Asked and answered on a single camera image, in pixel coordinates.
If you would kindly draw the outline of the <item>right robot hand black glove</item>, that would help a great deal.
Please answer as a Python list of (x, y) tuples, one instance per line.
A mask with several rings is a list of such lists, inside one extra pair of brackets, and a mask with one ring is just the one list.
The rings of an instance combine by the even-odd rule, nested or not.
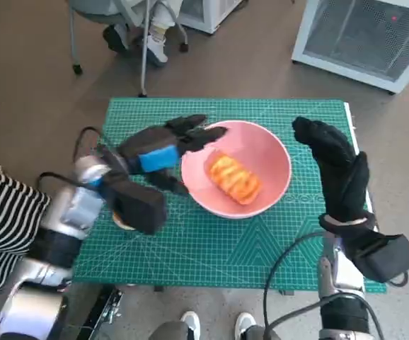
[(293, 123), (297, 142), (310, 148), (321, 175), (326, 214), (338, 222), (360, 220), (369, 182), (365, 152), (356, 153), (336, 127), (319, 120), (298, 117)]

